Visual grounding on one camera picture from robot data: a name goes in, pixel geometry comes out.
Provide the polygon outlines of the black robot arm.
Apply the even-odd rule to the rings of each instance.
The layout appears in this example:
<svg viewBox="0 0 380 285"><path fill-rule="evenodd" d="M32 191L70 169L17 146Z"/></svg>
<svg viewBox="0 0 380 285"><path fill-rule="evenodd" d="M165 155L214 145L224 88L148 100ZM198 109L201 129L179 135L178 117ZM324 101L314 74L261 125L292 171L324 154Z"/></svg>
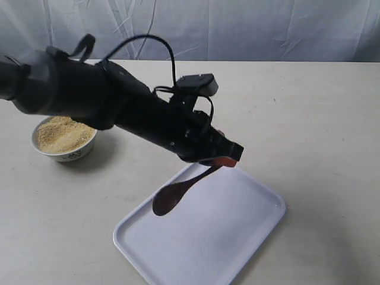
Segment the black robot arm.
<svg viewBox="0 0 380 285"><path fill-rule="evenodd" d="M213 74L150 89L110 55L88 64L94 43L87 34L73 53L49 46L20 59L3 56L1 99L25 114L68 116L97 130L117 126L188 163L236 165L243 147L212 127L212 113L194 108L200 97L216 94Z"/></svg>

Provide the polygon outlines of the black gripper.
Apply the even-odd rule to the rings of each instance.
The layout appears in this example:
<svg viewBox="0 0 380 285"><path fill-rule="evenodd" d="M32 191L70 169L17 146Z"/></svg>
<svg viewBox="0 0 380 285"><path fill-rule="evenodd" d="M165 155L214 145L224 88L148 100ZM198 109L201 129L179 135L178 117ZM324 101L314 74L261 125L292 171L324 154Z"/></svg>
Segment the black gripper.
<svg viewBox="0 0 380 285"><path fill-rule="evenodd" d="M121 95L113 124L163 147L185 162L210 167L235 167L244 148L212 127L213 114L186 107L176 94L161 99L127 70L111 62L101 64L107 78Z"/></svg>

